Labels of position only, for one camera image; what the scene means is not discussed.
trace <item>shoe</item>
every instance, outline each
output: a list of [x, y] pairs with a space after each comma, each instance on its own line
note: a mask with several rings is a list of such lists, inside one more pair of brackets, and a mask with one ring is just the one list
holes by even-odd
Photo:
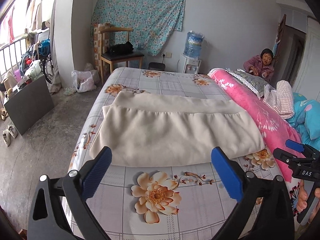
[[11, 136], [13, 138], [17, 137], [18, 132], [17, 132], [17, 129], [15, 128], [15, 126], [13, 124], [8, 125], [8, 130], [9, 130], [9, 133], [11, 134]]
[[5, 145], [8, 147], [9, 145], [10, 145], [10, 143], [11, 143], [11, 139], [10, 139], [10, 132], [9, 132], [9, 130], [8, 129], [6, 129], [6, 130], [4, 130], [3, 132], [2, 132], [2, 137], [3, 137], [3, 140], [4, 140], [4, 143], [5, 143]]
[[6, 112], [2, 111], [1, 112], [1, 119], [4, 121], [5, 120], [5, 116], [6, 116]]

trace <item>chair seat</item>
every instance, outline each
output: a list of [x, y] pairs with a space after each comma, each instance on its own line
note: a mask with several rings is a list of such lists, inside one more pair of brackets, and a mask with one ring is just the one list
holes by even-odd
[[129, 54], [124, 54], [124, 55], [110, 55], [110, 53], [106, 52], [101, 55], [101, 57], [103, 57], [109, 61], [129, 59], [129, 58], [133, 58], [133, 57], [143, 57], [143, 56], [144, 56], [144, 54], [142, 54], [139, 51], [133, 51], [133, 52], [130, 52]]

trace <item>pink quilt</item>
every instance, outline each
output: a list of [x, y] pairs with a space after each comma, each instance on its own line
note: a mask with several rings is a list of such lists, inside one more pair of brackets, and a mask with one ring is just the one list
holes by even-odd
[[[262, 99], [259, 100], [253, 92], [223, 69], [213, 69], [208, 76], [215, 80], [239, 106], [248, 111], [256, 122], [263, 140], [271, 152], [276, 148], [281, 148], [298, 157], [303, 157], [302, 154], [285, 146], [287, 139], [301, 143], [298, 132], [283, 120], [279, 114], [266, 106]], [[288, 168], [288, 165], [279, 160], [276, 160], [276, 162], [285, 181], [291, 182], [292, 171]]]

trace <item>black hair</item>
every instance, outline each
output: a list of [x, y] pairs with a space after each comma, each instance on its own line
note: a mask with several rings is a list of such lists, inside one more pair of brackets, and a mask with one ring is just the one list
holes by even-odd
[[270, 54], [271, 55], [271, 59], [273, 59], [273, 52], [271, 49], [264, 49], [262, 52], [261, 52], [261, 55], [260, 55], [260, 58], [262, 59], [263, 55], [264, 54]]

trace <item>gray pillow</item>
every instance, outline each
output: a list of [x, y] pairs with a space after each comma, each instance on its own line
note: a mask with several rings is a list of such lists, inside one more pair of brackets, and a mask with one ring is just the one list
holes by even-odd
[[268, 82], [266, 82], [263, 78], [239, 70], [227, 70], [227, 72], [233, 75], [253, 93], [255, 93], [259, 99], [263, 97], [264, 86], [268, 85]]

